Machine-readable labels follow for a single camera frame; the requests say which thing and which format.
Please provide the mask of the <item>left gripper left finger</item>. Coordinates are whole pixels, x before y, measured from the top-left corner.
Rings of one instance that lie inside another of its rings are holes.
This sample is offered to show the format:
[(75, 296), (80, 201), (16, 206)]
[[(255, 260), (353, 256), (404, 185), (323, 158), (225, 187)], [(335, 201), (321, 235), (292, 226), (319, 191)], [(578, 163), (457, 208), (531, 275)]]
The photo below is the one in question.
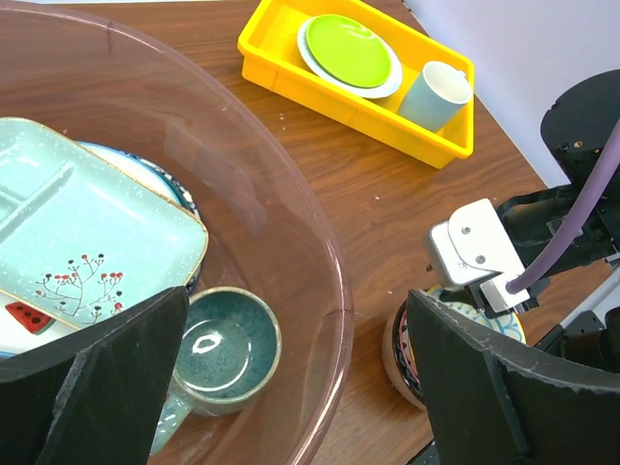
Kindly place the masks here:
[(168, 288), (2, 360), (2, 463), (146, 463), (188, 309)]

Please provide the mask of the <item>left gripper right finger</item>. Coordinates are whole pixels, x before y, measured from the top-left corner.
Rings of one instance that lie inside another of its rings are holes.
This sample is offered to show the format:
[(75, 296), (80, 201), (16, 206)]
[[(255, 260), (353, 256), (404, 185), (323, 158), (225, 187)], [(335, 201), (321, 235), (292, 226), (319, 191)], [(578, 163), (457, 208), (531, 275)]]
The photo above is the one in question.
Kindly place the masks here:
[(407, 313), (441, 463), (618, 463), (618, 375), (517, 342), (422, 290)]

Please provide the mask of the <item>yellow rimmed dark bowl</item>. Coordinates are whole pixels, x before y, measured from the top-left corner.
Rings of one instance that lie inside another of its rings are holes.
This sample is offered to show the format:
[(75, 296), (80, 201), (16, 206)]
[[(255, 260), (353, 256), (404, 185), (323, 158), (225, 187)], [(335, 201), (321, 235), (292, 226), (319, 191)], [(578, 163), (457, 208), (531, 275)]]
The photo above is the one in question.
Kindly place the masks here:
[[(470, 320), (487, 326), (509, 338), (521, 343), (526, 343), (523, 327), (515, 313), (509, 313), (497, 318), (489, 319), (471, 304), (465, 303), (463, 297), (459, 297), (457, 301), (446, 301), (446, 297), (455, 295), (455, 292), (446, 291), (439, 285), (429, 289), (427, 293), (434, 299), (443, 302), (448, 308), (469, 318)], [(398, 362), (404, 369), (404, 380), (406, 385), (416, 394), (421, 394), (419, 375), (415, 366), (414, 352), (411, 348), (411, 342), (408, 333), (407, 314), (403, 312), (398, 323), (398, 342), (396, 344), (398, 350)]]

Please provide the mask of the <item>teal glazed mug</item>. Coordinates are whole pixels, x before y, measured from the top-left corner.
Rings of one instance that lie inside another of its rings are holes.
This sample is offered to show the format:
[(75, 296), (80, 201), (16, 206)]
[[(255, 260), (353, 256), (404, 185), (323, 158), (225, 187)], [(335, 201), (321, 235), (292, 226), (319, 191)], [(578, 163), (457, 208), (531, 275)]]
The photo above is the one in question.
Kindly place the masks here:
[(270, 306), (233, 286), (193, 294), (150, 453), (158, 453), (192, 413), (220, 417), (243, 409), (271, 380), (282, 334)]

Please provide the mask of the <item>pale green rectangular dish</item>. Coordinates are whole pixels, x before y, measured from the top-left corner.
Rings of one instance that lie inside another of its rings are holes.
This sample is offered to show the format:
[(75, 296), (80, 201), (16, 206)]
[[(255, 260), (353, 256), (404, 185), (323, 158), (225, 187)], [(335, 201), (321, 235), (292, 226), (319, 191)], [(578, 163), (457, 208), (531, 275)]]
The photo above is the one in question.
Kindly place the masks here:
[(1, 121), (1, 290), (82, 329), (202, 265), (208, 232), (179, 204), (38, 122)]

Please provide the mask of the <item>blue floral plate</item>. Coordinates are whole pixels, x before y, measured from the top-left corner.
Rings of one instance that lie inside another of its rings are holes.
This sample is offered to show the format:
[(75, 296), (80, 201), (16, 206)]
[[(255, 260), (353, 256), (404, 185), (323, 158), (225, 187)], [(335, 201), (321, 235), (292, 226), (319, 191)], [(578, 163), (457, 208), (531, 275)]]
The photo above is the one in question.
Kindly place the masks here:
[(188, 211), (192, 212), (198, 219), (201, 218), (200, 211), (190, 191), (170, 172), (164, 170), (159, 165), (156, 165), (146, 160), (145, 158), (132, 154), (130, 152), (120, 151), (120, 154), (128, 159), (133, 159), (136, 162), (142, 163), (151, 171), (155, 172), (172, 190), (179, 204)]

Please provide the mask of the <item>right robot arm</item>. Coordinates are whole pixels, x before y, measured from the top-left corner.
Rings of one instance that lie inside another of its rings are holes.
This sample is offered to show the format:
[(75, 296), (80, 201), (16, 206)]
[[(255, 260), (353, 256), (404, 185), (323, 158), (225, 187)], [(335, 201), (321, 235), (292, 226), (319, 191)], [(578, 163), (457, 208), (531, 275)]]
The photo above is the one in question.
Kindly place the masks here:
[[(559, 230), (619, 120), (619, 73), (606, 71), (566, 90), (545, 113), (541, 136), (568, 184), (513, 197), (497, 209), (512, 245), (530, 265)], [(556, 274), (619, 253), (619, 177), (613, 175), (585, 224), (539, 287)], [(558, 329), (542, 341), (545, 351), (576, 363), (619, 370), (619, 305), (600, 317), (578, 317), (580, 329)]]

